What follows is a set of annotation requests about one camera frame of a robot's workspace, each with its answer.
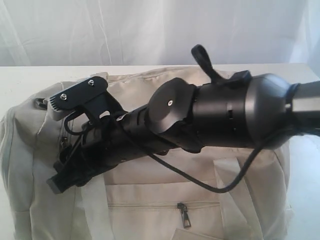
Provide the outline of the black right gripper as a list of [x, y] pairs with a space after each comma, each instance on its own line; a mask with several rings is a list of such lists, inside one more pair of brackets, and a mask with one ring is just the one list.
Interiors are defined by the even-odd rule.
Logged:
[[87, 109], [88, 103], [63, 118], [64, 129], [76, 141], [61, 143], [56, 175], [46, 183], [54, 194], [82, 187], [117, 165], [154, 154], [165, 156], [172, 143], [149, 131], [143, 122], [146, 108], [125, 112], [118, 103]]

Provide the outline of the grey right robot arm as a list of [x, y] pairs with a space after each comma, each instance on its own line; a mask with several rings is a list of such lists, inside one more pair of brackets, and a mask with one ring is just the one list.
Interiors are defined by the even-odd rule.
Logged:
[[[148, 156], [214, 193], [231, 191], [263, 149], [275, 149], [295, 135], [320, 133], [320, 84], [289, 84], [273, 74], [249, 71], [222, 78], [209, 70], [201, 86], [181, 78], [162, 84], [149, 102], [126, 112], [94, 76], [49, 99], [62, 112], [64, 129], [77, 136], [53, 165], [47, 183], [56, 194], [81, 187], [117, 165]], [[209, 186], [160, 159], [172, 149], [197, 154], [204, 147], [251, 148], [235, 179], [223, 188]]]

